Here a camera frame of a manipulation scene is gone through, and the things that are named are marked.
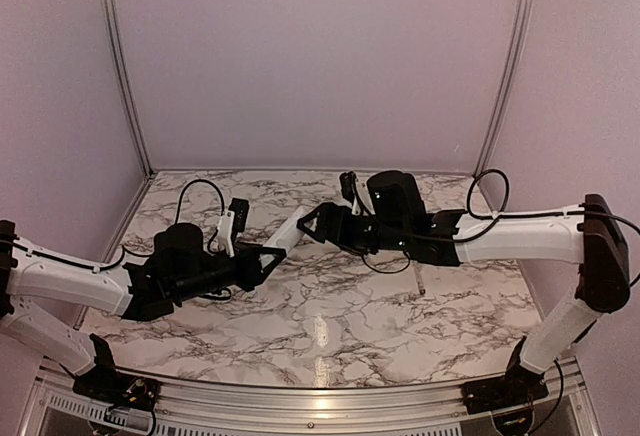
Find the white remote control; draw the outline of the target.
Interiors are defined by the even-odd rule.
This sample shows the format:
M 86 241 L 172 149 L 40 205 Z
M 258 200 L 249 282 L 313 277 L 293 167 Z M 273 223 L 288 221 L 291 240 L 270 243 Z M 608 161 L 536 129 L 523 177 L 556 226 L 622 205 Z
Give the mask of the white remote control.
M 267 248 L 282 249 L 286 254 L 289 254 L 303 237 L 303 232 L 298 229 L 297 223 L 305 214 L 306 208 L 304 206 L 299 206 L 267 239 L 263 246 Z

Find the clear handled screwdriver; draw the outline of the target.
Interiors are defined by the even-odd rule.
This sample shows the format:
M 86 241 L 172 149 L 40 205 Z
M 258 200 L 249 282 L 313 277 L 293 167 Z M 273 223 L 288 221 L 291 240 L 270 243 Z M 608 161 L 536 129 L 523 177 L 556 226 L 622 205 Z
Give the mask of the clear handled screwdriver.
M 421 270 L 417 265 L 413 266 L 413 274 L 415 277 L 415 282 L 416 282 L 416 287 L 417 287 L 417 291 L 419 293 L 420 296 L 425 296 L 426 295 L 426 288 L 424 286 L 424 280 L 421 274 Z

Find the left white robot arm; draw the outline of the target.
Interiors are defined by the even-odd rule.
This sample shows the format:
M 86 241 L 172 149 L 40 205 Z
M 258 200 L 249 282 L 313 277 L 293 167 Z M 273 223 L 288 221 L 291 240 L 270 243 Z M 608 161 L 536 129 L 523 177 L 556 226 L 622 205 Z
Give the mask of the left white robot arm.
M 228 286 L 255 289 L 301 239 L 291 222 L 263 245 L 236 242 L 232 226 L 223 228 L 223 248 L 215 254 L 205 251 L 200 228 L 177 223 L 155 235 L 145 262 L 101 266 L 47 254 L 20 240 L 14 223 L 4 220 L 1 330 L 86 380 L 102 399 L 119 400 L 126 392 L 126 379 L 116 371 L 108 344 L 65 325 L 31 299 L 70 302 L 124 320 L 149 322 L 171 314 L 187 300 Z

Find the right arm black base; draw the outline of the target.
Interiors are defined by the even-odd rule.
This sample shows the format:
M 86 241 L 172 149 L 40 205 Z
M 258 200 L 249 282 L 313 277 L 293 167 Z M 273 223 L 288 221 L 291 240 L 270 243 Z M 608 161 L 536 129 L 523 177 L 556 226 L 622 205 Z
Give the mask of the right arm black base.
M 461 392 L 469 414 L 527 405 L 549 395 L 543 375 L 525 369 L 519 357 L 509 361 L 504 374 L 466 382 Z

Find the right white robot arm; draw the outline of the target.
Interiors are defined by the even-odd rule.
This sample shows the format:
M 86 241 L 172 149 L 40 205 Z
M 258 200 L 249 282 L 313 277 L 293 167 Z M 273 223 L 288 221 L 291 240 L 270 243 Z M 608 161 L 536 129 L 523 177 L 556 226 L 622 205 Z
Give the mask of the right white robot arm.
M 366 182 L 364 201 L 352 172 L 341 175 L 346 205 L 325 202 L 302 216 L 297 227 L 319 243 L 329 242 L 352 255 L 399 251 L 409 260 L 437 267 L 459 267 L 489 260 L 550 260 L 578 267 L 579 281 L 514 349 L 495 394 L 515 404 L 529 393 L 554 359 L 588 333 L 605 314 L 629 301 L 629 250 L 599 194 L 577 206 L 541 212 L 480 215 L 471 208 L 429 212 L 413 175 L 398 170 Z

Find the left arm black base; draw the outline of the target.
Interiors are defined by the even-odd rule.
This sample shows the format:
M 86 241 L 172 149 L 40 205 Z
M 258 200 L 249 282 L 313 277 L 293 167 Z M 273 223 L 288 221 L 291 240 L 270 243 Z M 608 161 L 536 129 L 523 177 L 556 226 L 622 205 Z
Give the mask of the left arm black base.
M 160 382 L 153 378 L 134 376 L 113 368 L 96 366 L 74 377 L 76 394 L 108 403 L 115 408 L 133 408 L 151 412 L 155 408 Z

